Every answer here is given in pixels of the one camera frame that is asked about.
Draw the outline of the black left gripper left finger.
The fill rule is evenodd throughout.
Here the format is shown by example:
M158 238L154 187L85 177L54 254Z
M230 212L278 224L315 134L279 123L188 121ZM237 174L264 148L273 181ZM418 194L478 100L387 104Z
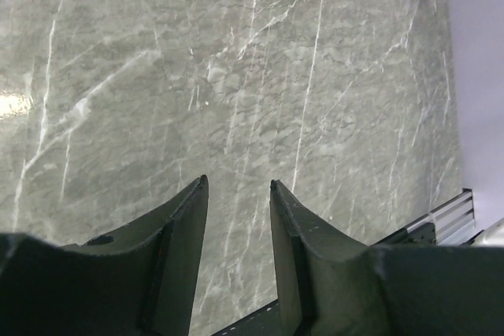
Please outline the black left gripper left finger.
M82 245L2 234L2 334L188 334L208 198L201 176Z

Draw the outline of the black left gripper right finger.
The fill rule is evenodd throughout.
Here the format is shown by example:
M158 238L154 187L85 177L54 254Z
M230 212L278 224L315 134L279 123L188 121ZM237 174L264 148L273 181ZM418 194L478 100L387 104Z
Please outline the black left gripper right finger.
M497 247L364 245L311 212L280 181L270 219L285 335L500 335Z

